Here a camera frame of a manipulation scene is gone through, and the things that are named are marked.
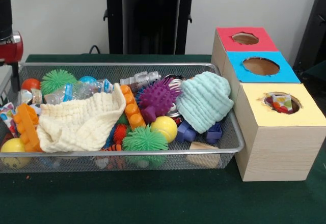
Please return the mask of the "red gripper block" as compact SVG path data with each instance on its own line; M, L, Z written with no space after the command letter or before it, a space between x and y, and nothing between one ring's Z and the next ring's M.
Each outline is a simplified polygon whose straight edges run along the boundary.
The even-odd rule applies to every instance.
M13 32L12 35L1 40L0 59L12 67L11 86L14 92L20 91L19 65L23 55L23 40L20 32Z

